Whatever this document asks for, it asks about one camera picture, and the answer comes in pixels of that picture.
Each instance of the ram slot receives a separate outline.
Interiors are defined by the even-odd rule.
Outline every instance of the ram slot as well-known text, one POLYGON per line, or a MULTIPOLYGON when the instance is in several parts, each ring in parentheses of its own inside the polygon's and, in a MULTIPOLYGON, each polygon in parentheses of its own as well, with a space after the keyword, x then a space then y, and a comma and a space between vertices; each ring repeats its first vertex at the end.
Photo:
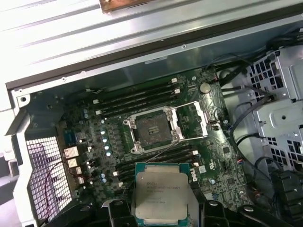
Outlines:
POLYGON ((116 98, 116 99, 111 99, 109 101, 99 101, 99 104, 95 104, 95 107, 100 108, 100 109, 107 109, 112 106, 117 106, 117 105, 123 105, 125 103, 129 103, 131 101, 137 100, 137 99, 143 99, 147 98, 150 96, 156 96, 162 93, 173 93, 174 92, 174 86, 166 86, 166 87, 157 87, 153 90, 149 90, 146 92, 141 92, 138 94, 131 94, 129 96, 124 96, 121 98, 116 98))
MULTIPOLYGON (((192 160, 193 159, 193 153, 192 151, 187 151, 187 152, 182 152, 182 153, 178 153, 175 155, 170 155, 169 157, 157 157, 155 159, 152 160, 152 162, 161 162, 161 163, 169 163, 169 162, 180 162, 181 160, 185 159, 189 159, 192 160)), ((127 169, 123 169, 123 170, 119 170, 118 171, 118 177, 123 178, 126 175, 129 175, 130 173, 132 173, 135 169, 135 165, 131 166, 130 168, 127 169)))
POLYGON ((115 111, 115 110, 119 110, 119 109, 123 109, 123 108, 128 108, 131 107, 133 105, 137 105, 140 103, 145 103, 145 102, 150 102, 154 99, 159 99, 162 97, 167 97, 167 96, 171 96, 172 94, 174 94, 171 91, 165 91, 162 93, 157 93, 154 95, 150 95, 150 96, 144 96, 144 97, 140 97, 140 98, 134 98, 132 100, 129 100, 126 103, 121 103, 120 105, 117 105, 116 103, 113 103, 112 105, 108 105, 107 107, 101 108, 100 110, 103 113, 107 113, 107 111, 115 111))
MULTIPOLYGON (((174 159, 173 161, 166 161, 166 162, 163 162, 163 163, 192 163, 192 156, 188 155, 188 156, 185 156, 185 157, 180 157, 180 158, 177 158, 177 159, 174 159)), ((134 174, 135 174, 135 171, 132 170, 132 171, 128 171, 127 174, 124 174, 122 176, 118 176, 118 179, 120 182, 128 182, 128 181, 131 181, 134 179, 134 174)))
POLYGON ((165 97, 165 98, 158 99, 158 100, 153 100, 153 101, 150 101, 150 102, 144 102, 140 105, 136 104, 136 105, 131 106, 129 108, 125 108, 125 109, 122 109, 122 110, 117 110, 116 112, 105 113, 105 114, 102 114, 102 116, 103 117, 114 117, 114 116, 117 116, 117 115, 130 113, 132 111, 142 111, 143 109, 147 109, 147 108, 155 107, 157 105, 164 105, 166 103, 170 103, 170 102, 176 100, 177 98, 178 98, 177 95, 172 95, 170 97, 165 97))
MULTIPOLYGON (((178 146, 178 147, 171 148, 171 149, 165 151, 164 154, 177 153, 178 151, 182 151, 184 149, 194 149, 194 148, 193 148, 192 145, 178 146)), ((128 164, 134 164, 135 162, 143 162, 143 160, 150 159, 153 156, 155 156, 155 154, 152 154, 152 155, 149 155, 149 156, 144 156, 144 157, 141 157, 141 158, 137 158, 137 159, 132 160, 132 161, 127 161, 127 162, 119 163, 119 164, 116 165, 116 169, 118 169, 118 168, 120 168, 122 166, 128 165, 128 164)))
MULTIPOLYGON (((192 150, 186 149, 186 150, 183 150, 183 151, 178 152, 178 153, 173 152, 173 153, 170 153, 170 154, 165 154, 165 155, 163 155, 163 156, 157 157, 157 158, 153 159, 152 161, 153 161, 153 162, 154 162, 154 161, 156 161, 156 162, 161 162, 161 161, 163 161, 163 160, 166 160, 167 158, 171 158, 171 157, 174 157, 174 156, 176 156, 176 155, 177 155, 177 156, 180 156, 180 155, 188 154, 189 152, 192 152, 192 150)), ((151 157, 146 157, 146 158, 144 158, 143 160, 141 160, 141 162, 146 162, 146 161, 148 161, 149 159, 151 159, 153 156, 151 156, 151 157)), ((126 165, 126 166, 123 166, 123 167, 120 167, 120 168, 116 168, 116 171, 119 171, 119 172, 125 171, 125 170, 128 170, 128 169, 134 168, 134 166, 135 166, 135 162, 130 163, 130 164, 128 164, 128 165, 126 165)))

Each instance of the motherboard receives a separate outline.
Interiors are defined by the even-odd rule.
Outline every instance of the motherboard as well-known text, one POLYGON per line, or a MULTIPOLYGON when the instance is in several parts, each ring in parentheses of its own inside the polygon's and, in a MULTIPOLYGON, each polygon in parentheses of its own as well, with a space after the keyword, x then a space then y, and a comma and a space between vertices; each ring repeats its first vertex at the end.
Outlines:
POLYGON ((134 182, 135 163, 188 163, 190 183, 231 210, 250 204, 228 142, 224 97, 211 70, 191 70, 66 105, 58 129, 77 193, 102 205, 134 182), (76 153, 80 158, 72 158, 76 153))

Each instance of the red wire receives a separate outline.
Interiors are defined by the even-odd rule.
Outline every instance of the red wire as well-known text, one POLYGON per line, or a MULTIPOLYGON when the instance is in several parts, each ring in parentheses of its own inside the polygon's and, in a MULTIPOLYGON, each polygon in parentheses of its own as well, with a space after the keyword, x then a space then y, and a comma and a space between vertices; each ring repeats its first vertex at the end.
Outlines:
MULTIPOLYGON (((46 176, 46 178, 45 178, 45 182, 44 182, 44 194, 45 194, 45 202, 46 202, 46 218, 45 218, 45 219, 48 219, 48 218, 49 218, 49 201, 48 201, 48 196, 47 196, 47 191, 46 191, 46 188, 47 188, 47 179, 48 179, 48 177, 50 176, 50 174, 51 174, 51 172, 53 171, 53 169, 54 169, 57 165, 59 165, 60 163, 64 163, 64 164, 66 164, 66 165, 68 166, 68 164, 67 164, 66 162, 64 162, 64 161, 56 163, 56 164, 50 169, 50 171, 48 172, 48 174, 47 174, 47 176, 46 176)), ((71 174, 71 175, 74 176, 74 177, 82 176, 82 175, 75 175, 75 174, 71 173, 71 169, 69 169, 69 168, 68 168, 68 172, 69 172, 69 174, 71 174)))
POLYGON ((45 178, 45 182, 44 182, 44 194, 45 194, 45 199, 46 199, 46 218, 45 219, 48 219, 49 218, 49 203, 48 203, 48 197, 47 197, 47 192, 46 192, 46 188, 47 188, 47 179, 48 177, 50 176, 52 170, 57 166, 59 165, 61 162, 58 162, 56 163, 52 168, 51 170, 48 172, 46 178, 45 178))

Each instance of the silver metal side panel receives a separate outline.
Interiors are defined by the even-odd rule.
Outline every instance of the silver metal side panel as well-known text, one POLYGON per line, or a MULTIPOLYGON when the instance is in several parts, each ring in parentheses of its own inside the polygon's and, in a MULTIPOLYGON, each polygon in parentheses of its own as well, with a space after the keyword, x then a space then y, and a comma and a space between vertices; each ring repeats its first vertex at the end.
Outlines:
POLYGON ((8 1, 0 8, 2 73, 13 81, 300 2, 156 0, 106 15, 98 0, 8 1))

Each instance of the copper heatsink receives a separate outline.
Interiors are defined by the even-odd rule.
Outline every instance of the copper heatsink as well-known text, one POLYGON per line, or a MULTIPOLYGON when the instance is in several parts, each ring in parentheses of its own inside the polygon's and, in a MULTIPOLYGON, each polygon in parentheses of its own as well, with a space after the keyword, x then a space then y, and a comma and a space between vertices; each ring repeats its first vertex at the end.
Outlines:
POLYGON ((100 0, 101 8, 104 13, 112 12, 118 9, 124 9, 130 6, 141 5, 153 0, 100 0))

